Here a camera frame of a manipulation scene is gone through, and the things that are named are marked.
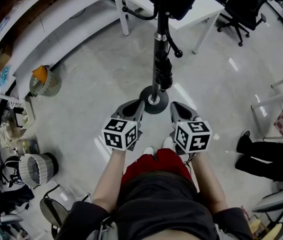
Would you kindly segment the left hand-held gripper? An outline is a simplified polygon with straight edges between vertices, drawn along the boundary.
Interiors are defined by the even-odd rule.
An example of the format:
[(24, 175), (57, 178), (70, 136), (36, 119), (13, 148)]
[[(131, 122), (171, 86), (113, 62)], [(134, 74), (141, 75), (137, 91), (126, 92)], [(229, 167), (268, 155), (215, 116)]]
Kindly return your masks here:
[[(101, 129), (101, 136), (104, 144), (113, 150), (133, 151), (136, 142), (139, 140), (142, 132), (140, 131), (143, 113), (145, 110), (145, 101), (138, 100), (138, 106), (135, 112), (135, 100), (130, 100), (120, 105), (115, 111), (116, 118), (107, 118)], [(135, 114), (134, 120), (126, 120)]]

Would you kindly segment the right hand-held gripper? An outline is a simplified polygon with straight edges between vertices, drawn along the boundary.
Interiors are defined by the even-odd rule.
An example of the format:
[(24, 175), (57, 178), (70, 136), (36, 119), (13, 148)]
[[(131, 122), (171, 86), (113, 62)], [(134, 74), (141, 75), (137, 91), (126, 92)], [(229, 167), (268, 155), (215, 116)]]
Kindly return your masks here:
[(170, 116), (174, 131), (171, 133), (178, 156), (206, 151), (212, 138), (212, 129), (207, 120), (198, 116), (188, 105), (173, 101)]

